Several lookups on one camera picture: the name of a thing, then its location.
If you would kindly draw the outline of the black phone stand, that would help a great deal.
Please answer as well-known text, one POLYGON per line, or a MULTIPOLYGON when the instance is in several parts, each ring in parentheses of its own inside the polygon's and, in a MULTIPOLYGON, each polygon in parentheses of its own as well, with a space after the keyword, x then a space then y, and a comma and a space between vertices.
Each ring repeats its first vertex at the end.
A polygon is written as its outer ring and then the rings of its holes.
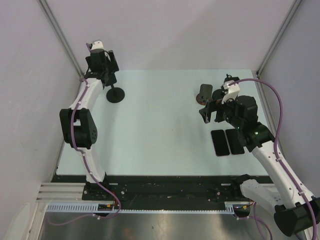
MULTIPOLYGON (((240 80, 240 78, 239 77, 237 77, 237 76, 235 76, 235 77, 233 77, 233 76, 231 76, 231 75, 229 75, 229 74, 226 74, 226 78, 224 79, 224 83, 225 82, 229 82, 229 81, 238 81, 238 80, 240 80)), ((212 93, 212 99, 213 100, 219 100, 219 99, 222 99, 224 96, 225 96, 225 91, 223 90, 223 87, 220 87, 220 88, 218 88, 218 89, 216 89, 216 90, 214 90, 213 91, 213 93, 212 93)))
POLYGON ((120 87, 115 87, 114 84, 117 82, 116 75, 110 73, 107 76, 105 87, 110 87, 106 93, 106 99, 110 103, 119 103, 125 98, 125 92, 120 87))

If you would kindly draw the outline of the purple-edged phone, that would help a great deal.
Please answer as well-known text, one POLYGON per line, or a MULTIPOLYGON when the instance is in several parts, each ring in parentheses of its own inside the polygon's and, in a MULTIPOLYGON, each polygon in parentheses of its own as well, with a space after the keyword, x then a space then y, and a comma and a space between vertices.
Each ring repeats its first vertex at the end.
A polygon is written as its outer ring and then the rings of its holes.
POLYGON ((230 154, 224 130, 212 130, 211 138, 215 153, 218 157, 228 156, 230 154))

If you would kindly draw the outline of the black phone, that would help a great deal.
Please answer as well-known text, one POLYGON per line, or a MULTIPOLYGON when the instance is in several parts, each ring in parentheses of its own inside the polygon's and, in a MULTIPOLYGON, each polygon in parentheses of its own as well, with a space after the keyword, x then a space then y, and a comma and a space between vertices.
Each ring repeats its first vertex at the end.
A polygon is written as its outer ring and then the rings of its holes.
POLYGON ((227 142, 232 155, 243 155, 245 153, 244 147, 241 145, 238 132, 236 129, 225 130, 227 142))

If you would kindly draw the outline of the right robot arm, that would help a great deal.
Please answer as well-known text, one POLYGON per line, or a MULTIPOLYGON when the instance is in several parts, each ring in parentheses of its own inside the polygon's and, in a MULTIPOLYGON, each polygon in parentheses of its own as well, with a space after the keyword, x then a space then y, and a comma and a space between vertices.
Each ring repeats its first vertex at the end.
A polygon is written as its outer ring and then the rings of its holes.
POLYGON ((216 90, 199 113, 205 123, 215 112, 216 123, 227 122, 234 127, 242 146, 261 163, 278 190, 274 194, 245 174, 230 188, 231 196, 242 201, 249 198, 272 216, 280 231, 290 237, 312 228, 312 239, 317 237, 320 222, 320 199, 308 190, 292 172, 278 149, 275 137, 267 126, 258 120, 258 105, 252 96, 241 95, 224 100, 216 90))

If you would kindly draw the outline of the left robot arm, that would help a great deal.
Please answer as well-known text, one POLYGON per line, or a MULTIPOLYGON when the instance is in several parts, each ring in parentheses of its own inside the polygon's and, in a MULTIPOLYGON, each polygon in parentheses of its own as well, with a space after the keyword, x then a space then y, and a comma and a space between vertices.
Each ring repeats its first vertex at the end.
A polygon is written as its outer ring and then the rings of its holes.
POLYGON ((59 119, 65 143, 81 158, 86 181, 96 184, 93 194, 105 200, 110 196, 111 188, 103 183, 106 172, 95 149, 98 129, 91 109, 104 88, 117 82, 115 72, 119 67, 112 50, 90 50, 90 55, 85 59, 88 67, 80 78, 80 92, 69 108, 60 110, 59 119))

